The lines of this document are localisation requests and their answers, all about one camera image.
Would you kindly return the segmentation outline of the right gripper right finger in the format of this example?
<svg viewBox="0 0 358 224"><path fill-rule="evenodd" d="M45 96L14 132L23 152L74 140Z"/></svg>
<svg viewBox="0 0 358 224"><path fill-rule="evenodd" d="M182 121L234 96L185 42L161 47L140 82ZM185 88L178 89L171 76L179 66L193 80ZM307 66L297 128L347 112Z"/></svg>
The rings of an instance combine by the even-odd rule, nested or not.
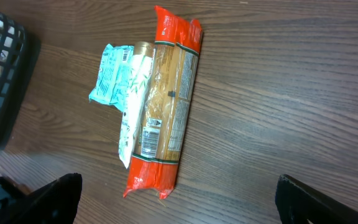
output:
<svg viewBox="0 0 358 224"><path fill-rule="evenodd" d="M358 212L299 180L283 174L275 204L282 223L358 223Z"/></svg>

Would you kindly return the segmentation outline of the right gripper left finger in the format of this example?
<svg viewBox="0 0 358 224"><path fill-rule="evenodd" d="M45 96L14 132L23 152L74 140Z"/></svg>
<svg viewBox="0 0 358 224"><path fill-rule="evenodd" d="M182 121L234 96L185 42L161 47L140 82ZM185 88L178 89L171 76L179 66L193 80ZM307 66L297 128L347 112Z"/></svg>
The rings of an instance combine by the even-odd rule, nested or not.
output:
<svg viewBox="0 0 358 224"><path fill-rule="evenodd" d="M27 195L0 177L0 223L73 223L82 182L81 174L66 174Z"/></svg>

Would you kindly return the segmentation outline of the teal snack packet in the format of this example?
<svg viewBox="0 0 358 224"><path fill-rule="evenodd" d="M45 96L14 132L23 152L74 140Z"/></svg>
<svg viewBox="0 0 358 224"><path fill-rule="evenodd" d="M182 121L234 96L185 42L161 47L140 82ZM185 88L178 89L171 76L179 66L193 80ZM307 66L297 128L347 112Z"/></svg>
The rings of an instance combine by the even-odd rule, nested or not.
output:
<svg viewBox="0 0 358 224"><path fill-rule="evenodd" d="M126 91L131 74L131 60L134 46L105 46L99 65L96 86L89 94L89 100L102 105L114 106L124 111Z"/></svg>

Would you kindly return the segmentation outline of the orange pasta packet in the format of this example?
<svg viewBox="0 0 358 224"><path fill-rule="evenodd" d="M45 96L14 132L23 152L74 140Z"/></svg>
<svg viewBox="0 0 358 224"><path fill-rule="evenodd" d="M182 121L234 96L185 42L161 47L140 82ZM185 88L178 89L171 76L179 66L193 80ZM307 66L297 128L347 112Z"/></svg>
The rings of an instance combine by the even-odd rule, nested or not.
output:
<svg viewBox="0 0 358 224"><path fill-rule="evenodd" d="M154 189L165 199L175 188L203 30L196 19L154 9L154 62L124 195Z"/></svg>

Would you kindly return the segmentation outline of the white tube with gold cap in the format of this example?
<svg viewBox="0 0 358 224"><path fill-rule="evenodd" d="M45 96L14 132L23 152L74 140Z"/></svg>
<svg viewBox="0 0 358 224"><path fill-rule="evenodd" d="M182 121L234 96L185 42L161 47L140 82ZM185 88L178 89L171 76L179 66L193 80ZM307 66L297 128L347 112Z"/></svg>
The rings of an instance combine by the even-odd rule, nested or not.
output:
<svg viewBox="0 0 358 224"><path fill-rule="evenodd" d="M137 42L131 60L119 136L119 158L126 168L129 167L135 148L153 62L154 45L149 42Z"/></svg>

